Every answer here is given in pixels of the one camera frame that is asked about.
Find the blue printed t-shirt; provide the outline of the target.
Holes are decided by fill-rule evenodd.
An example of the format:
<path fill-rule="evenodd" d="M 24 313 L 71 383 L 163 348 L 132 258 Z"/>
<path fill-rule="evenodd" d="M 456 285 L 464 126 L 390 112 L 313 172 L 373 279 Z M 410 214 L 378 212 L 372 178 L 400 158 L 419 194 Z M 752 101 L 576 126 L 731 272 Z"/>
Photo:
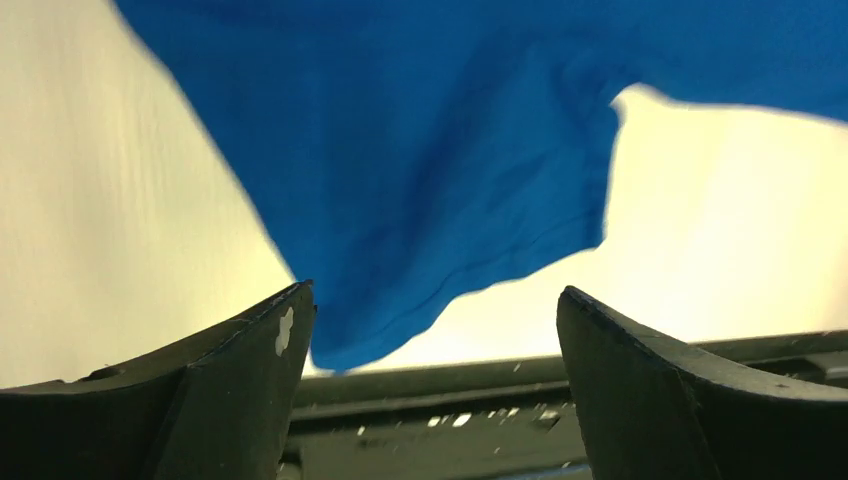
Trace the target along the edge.
<path fill-rule="evenodd" d="M 619 120 L 686 102 L 845 120 L 843 1 L 120 1 L 316 283 L 314 364 L 603 238 Z"/>

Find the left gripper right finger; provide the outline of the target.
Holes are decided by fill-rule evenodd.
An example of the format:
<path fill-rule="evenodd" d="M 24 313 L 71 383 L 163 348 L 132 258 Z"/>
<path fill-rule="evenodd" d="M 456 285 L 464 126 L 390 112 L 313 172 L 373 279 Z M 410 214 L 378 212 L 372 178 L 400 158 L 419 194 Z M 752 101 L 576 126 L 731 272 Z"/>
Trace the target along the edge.
<path fill-rule="evenodd" d="M 597 479 L 843 479 L 847 392 L 717 356 L 585 292 L 557 330 Z"/>

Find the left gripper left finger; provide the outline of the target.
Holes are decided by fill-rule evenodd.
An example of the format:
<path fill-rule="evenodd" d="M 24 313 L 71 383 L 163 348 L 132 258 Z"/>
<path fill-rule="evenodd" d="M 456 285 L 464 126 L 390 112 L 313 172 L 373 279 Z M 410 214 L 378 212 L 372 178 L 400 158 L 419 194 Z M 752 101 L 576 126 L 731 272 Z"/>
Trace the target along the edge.
<path fill-rule="evenodd" d="M 140 357 L 1 393 L 5 479 L 273 479 L 316 314 L 298 282 Z"/>

